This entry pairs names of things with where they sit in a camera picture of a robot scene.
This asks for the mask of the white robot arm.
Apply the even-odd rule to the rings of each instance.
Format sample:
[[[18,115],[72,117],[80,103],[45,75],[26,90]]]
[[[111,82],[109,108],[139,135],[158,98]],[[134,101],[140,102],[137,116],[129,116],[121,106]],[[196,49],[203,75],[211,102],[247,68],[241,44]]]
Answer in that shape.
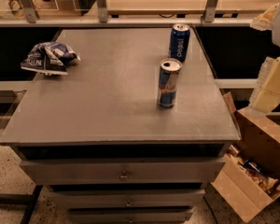
[[[254,18],[250,27],[260,31],[271,30],[272,42],[280,48],[280,3]],[[276,59],[267,57],[260,68],[257,85],[249,100],[249,107],[268,114],[279,105],[280,56]]]

